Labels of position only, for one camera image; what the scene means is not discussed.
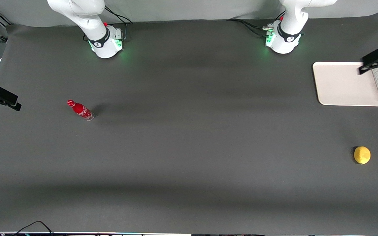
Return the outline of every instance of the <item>lemon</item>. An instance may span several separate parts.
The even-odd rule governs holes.
[[[357,147],[354,151],[354,158],[360,164],[366,164],[370,160],[370,150],[366,147]]]

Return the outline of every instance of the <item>cable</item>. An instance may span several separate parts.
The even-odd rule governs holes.
[[[108,8],[106,5],[105,5],[105,9],[108,11],[108,12],[110,12],[111,14],[113,14],[113,15],[115,15],[117,18],[120,18],[120,17],[122,17],[122,18],[125,18],[127,21],[129,21],[131,24],[133,24],[133,22],[131,21],[131,20],[129,20],[128,18],[126,18],[125,16],[123,16],[123,15],[118,15],[118,14],[116,14],[116,13],[114,13],[110,8]]]
[[[45,223],[43,223],[42,221],[34,221],[33,223],[29,224],[28,226],[22,227],[19,231],[17,231],[17,233],[14,233],[12,235],[17,235],[18,233],[20,233],[21,231],[23,231],[25,228],[27,228],[27,227],[29,227],[29,226],[37,223],[37,222],[41,223],[44,227],[46,227],[46,229],[49,231],[49,233],[51,234],[51,236],[53,236],[53,231],[47,225],[45,225]]]
[[[127,29],[128,29],[128,24],[125,24],[125,37],[122,40],[126,39],[126,35],[127,35],[126,31],[127,31]]]
[[[124,24],[126,24],[126,22],[124,22],[124,21],[122,20],[122,18],[119,17],[119,15],[114,14],[112,11],[108,10],[108,8],[106,8],[106,10],[107,10],[108,12],[110,12],[111,14],[115,15],[115,16],[116,16],[120,21],[122,21]]]
[[[285,15],[285,10],[283,11],[283,12],[281,12],[281,14],[279,14],[276,18],[275,18],[275,20],[279,20],[279,18],[281,18],[282,16],[284,16]]]
[[[254,31],[252,28],[249,27],[250,23],[248,22],[243,22],[242,20],[237,20],[237,19],[228,19],[227,21],[236,21],[236,22],[240,22],[242,23],[244,26],[246,26],[246,28],[248,28],[248,30],[250,30],[252,33],[256,34],[257,36],[264,36],[264,34],[260,34],[260,33],[257,33],[256,31]]]
[[[240,23],[243,23],[243,24],[247,24],[247,25],[249,25],[249,26],[251,26],[251,27],[253,27],[255,29],[260,29],[260,30],[262,29],[262,27],[256,26],[254,24],[251,24],[251,23],[249,23],[247,21],[243,21],[243,20],[240,20],[240,19],[228,19],[228,21],[237,21],[237,22],[240,22]]]

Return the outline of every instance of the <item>coca-cola bottle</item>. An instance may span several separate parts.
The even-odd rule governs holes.
[[[68,104],[68,106],[72,107],[72,110],[74,110],[74,112],[82,118],[88,121],[91,121],[94,118],[94,114],[81,103],[76,103],[73,100],[68,100],[66,103]]]

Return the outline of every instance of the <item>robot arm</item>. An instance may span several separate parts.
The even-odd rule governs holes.
[[[97,56],[110,58],[122,50],[121,30],[105,26],[98,16],[105,9],[104,0],[48,0],[48,4],[81,28]]]
[[[304,12],[303,8],[325,7],[335,4],[337,0],[280,0],[285,7],[285,21],[281,22],[281,28],[285,33],[300,33],[306,21],[309,19],[309,13]]]
[[[275,52],[285,54],[298,45],[300,32],[309,19],[309,14],[303,8],[324,7],[333,5],[337,0],[279,0],[285,7],[282,21],[277,20],[268,25],[276,28],[267,40],[266,46]]]
[[[106,27],[99,16],[105,9],[104,0],[48,0],[49,6],[77,24],[90,40],[101,39]]]

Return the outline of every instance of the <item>dark gray mat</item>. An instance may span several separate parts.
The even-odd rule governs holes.
[[[378,108],[322,106],[312,76],[378,48],[378,14],[304,32],[277,55],[235,22],[135,24],[102,60],[77,27],[10,27],[0,230],[378,235]]]

